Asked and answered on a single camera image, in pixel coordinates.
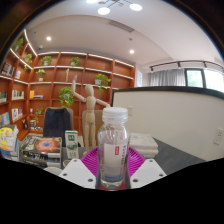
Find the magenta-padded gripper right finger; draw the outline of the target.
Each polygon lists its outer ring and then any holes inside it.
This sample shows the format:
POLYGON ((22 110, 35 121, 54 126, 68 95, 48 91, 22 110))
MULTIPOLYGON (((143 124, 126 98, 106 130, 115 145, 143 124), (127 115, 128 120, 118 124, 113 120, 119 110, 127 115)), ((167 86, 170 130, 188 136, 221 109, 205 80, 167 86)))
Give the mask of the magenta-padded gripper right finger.
POLYGON ((129 149, 127 173, 131 189, 141 188, 166 176, 154 159, 146 159, 133 148, 129 149))

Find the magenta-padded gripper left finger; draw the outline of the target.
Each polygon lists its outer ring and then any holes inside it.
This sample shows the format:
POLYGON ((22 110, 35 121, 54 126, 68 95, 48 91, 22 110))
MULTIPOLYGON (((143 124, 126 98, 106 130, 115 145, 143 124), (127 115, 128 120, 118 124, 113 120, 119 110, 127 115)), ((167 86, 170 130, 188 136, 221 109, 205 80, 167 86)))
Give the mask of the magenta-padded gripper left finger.
POLYGON ((92 149, 80 159, 72 159, 60 177, 80 187, 96 189, 99 185, 98 149, 92 149))

